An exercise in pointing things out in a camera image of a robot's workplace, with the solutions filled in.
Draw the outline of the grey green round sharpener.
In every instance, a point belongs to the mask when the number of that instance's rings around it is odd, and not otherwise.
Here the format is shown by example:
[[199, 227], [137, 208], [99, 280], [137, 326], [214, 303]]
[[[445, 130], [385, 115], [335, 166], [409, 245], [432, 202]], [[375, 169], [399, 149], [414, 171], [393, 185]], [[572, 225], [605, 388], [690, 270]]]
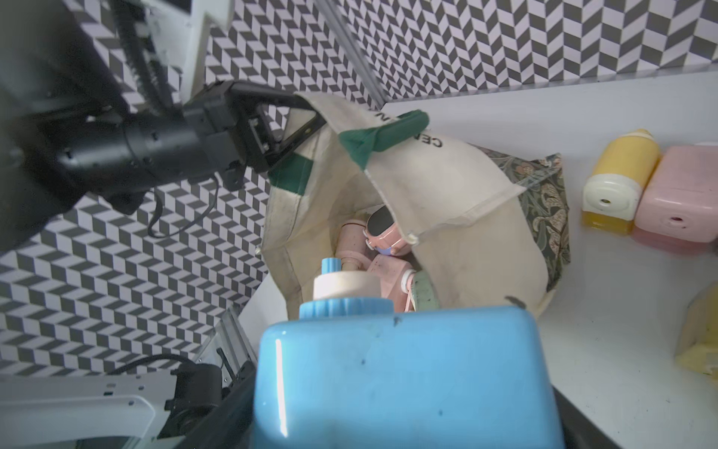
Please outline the grey green round sharpener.
[[411, 298], [416, 312], [430, 312], [441, 308], [441, 303], [425, 271], [415, 273], [411, 282]]

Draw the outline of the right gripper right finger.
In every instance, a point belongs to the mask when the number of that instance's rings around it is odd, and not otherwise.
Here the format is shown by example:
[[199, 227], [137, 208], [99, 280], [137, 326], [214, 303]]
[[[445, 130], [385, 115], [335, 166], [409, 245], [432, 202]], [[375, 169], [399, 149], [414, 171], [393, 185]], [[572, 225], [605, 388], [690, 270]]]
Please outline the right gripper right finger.
[[553, 389], [564, 441], [568, 449], [620, 449], [607, 434], [590, 421], [557, 388]]

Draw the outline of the blue round pencil sharpener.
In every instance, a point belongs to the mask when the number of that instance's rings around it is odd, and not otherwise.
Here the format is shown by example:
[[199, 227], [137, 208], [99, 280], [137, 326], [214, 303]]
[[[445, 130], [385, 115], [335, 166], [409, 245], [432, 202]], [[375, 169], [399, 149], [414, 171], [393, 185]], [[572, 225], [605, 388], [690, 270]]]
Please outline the blue round pencil sharpener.
[[396, 311], [323, 260], [314, 300], [261, 338], [254, 448], [561, 448], [531, 314]]

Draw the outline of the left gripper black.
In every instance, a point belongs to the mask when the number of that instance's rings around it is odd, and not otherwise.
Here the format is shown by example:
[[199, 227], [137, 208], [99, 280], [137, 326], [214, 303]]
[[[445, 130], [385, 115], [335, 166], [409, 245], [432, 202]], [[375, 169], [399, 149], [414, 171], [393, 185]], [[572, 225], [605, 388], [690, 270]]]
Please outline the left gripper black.
[[[299, 128], [277, 140], [265, 107], [307, 113]], [[325, 125], [303, 97], [252, 82], [215, 82], [166, 115], [140, 112], [125, 123], [134, 161], [125, 174], [127, 191], [220, 176], [230, 191], [241, 189], [247, 168], [276, 168]]]

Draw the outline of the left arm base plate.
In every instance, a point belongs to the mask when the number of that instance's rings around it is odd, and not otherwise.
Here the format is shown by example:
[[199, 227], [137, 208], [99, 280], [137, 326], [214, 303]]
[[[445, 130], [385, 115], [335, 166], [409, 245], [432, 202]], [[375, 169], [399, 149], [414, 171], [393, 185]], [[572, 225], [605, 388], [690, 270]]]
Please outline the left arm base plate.
[[177, 368], [169, 372], [176, 381], [174, 396], [165, 403], [164, 410], [169, 415], [158, 438], [180, 437], [189, 433], [218, 408], [229, 396], [232, 387], [256, 372], [256, 364], [252, 360], [245, 361], [235, 372], [221, 349], [219, 355], [222, 359], [220, 367], [197, 363], [182, 355], [149, 355], [111, 370], [108, 375], [126, 374], [157, 361], [178, 363]]

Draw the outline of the pink rounded pencil sharpener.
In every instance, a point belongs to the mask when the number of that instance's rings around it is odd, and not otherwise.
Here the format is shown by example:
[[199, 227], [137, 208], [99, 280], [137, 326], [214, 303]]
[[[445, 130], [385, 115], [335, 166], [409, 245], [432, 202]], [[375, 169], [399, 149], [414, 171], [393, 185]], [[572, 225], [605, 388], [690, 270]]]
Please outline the pink rounded pencil sharpener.
[[717, 146], [667, 149], [644, 190], [632, 238], [685, 256], [709, 252], [717, 240]]

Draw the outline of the small pink sharpener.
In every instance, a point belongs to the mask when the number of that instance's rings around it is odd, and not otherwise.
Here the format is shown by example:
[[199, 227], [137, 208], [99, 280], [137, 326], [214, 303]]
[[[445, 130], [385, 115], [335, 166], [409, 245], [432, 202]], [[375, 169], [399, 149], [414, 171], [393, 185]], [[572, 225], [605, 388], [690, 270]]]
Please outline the small pink sharpener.
[[416, 274], [411, 263], [370, 250], [366, 244], [366, 224], [349, 220], [340, 228], [336, 258], [344, 271], [366, 271], [381, 281], [381, 296], [394, 303], [396, 312], [414, 312], [411, 293]]

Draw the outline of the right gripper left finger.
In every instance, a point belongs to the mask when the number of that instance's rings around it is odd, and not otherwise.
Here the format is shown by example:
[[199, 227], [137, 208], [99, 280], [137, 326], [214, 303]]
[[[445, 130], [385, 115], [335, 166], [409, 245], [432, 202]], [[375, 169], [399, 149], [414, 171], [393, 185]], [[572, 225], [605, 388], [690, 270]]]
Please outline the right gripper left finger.
[[256, 367], [243, 370], [244, 377], [230, 389], [218, 408], [195, 427], [177, 448], [249, 448], [254, 422]]

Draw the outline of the yellow block pencil sharpener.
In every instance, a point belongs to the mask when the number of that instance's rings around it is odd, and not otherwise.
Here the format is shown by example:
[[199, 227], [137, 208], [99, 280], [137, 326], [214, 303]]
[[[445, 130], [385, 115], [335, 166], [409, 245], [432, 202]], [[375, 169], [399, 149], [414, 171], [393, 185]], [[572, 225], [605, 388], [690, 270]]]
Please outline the yellow block pencil sharpener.
[[583, 187], [583, 224], [621, 236], [629, 235], [639, 202], [660, 157], [659, 144], [645, 129], [611, 141]]

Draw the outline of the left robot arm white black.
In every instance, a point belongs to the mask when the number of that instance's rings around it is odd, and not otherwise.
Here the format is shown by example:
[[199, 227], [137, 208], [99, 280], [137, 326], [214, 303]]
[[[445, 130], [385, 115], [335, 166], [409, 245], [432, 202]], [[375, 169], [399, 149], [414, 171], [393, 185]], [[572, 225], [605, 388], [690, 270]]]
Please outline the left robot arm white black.
[[209, 32], [231, 1], [112, 1], [133, 112], [61, 1], [1, 5], [1, 249], [17, 249], [93, 193], [119, 213], [170, 183], [244, 186], [325, 124], [306, 99], [244, 80], [205, 84]]

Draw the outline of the cream canvas tote bag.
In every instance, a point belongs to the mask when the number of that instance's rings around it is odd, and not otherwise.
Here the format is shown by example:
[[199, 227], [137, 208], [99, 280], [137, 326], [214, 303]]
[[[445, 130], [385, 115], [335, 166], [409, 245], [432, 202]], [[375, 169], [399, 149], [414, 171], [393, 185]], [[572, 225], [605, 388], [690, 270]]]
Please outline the cream canvas tote bag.
[[269, 175], [262, 256], [290, 318], [312, 299], [340, 227], [387, 207], [443, 309], [542, 314], [570, 263], [560, 155], [524, 160], [431, 131], [425, 112], [371, 112], [307, 93], [325, 124]]

